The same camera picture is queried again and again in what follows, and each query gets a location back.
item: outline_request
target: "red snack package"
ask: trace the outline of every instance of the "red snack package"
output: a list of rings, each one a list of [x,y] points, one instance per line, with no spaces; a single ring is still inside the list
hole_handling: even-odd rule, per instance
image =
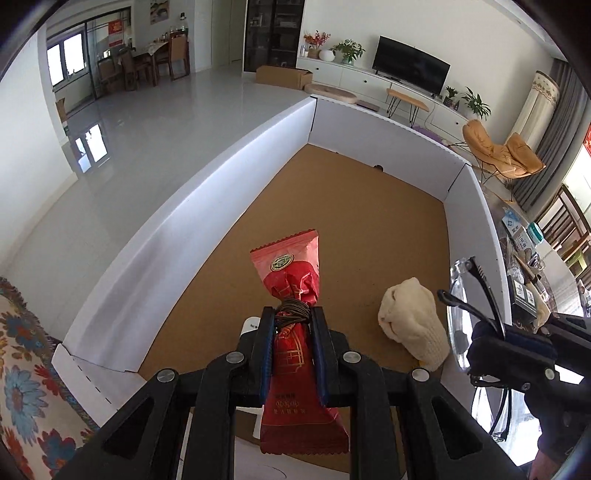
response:
[[[267,290],[278,299],[318,301],[318,233],[298,233],[251,252]],[[274,338],[271,387],[261,422],[263,453],[347,453],[349,436],[337,408],[324,408],[316,394],[310,332],[304,323]]]

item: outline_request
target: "floral blanket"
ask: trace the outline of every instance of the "floral blanket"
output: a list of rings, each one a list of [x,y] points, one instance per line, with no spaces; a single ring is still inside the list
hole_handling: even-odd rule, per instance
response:
[[[53,351],[20,293],[0,277],[0,433],[31,480],[52,478],[98,430],[52,367]]]

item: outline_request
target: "cardboard floor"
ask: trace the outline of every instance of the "cardboard floor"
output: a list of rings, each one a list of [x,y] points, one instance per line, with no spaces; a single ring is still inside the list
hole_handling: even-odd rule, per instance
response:
[[[417,277],[434,294],[448,288],[443,204],[375,168],[306,145],[199,270],[158,333],[140,375],[148,379],[165,367],[197,370],[233,350],[244,320],[259,316],[265,305],[279,304],[258,278],[250,250],[310,228],[319,233],[318,305],[329,328],[343,332],[353,349],[383,367],[416,367],[404,347],[384,335],[377,314],[385,290],[407,278]],[[438,303],[437,312],[445,325],[444,306]],[[254,416],[248,415],[239,416],[236,433],[252,440]],[[305,459],[348,471],[348,455]]]

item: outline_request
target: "white cabinet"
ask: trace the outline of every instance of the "white cabinet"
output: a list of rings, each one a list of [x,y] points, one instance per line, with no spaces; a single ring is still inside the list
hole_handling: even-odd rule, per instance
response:
[[[467,119],[451,108],[444,105],[437,105],[430,118],[430,123],[458,140],[464,139],[462,127],[466,125]]]
[[[340,78],[339,87],[343,90],[360,93],[379,102],[385,103],[388,100],[386,89],[392,85],[390,80],[381,79],[375,75],[369,75],[357,70],[342,70],[343,74]]]
[[[316,83],[338,86],[343,68],[336,63],[329,63],[321,60],[297,59],[296,66],[299,69],[310,70],[314,76],[312,80]]]
[[[468,121],[466,118],[455,110],[433,100],[429,95],[418,92],[407,85],[393,82],[368,70],[341,63],[298,58],[296,66],[299,69],[311,71],[314,74],[312,78],[314,83],[324,83],[354,93],[360,100],[378,105],[382,108],[382,113],[388,108],[387,88],[420,100],[427,106],[429,111],[419,110],[415,125],[421,127],[424,125],[428,130],[432,130],[453,143],[464,139],[462,127]],[[392,119],[404,122],[408,119],[410,110],[411,105],[409,103],[400,102]]]

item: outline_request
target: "brown string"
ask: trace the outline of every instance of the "brown string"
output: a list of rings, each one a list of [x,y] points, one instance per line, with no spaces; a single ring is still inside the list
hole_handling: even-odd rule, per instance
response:
[[[307,303],[297,299],[283,299],[275,310],[275,327],[281,330],[292,323],[308,322],[310,307]]]

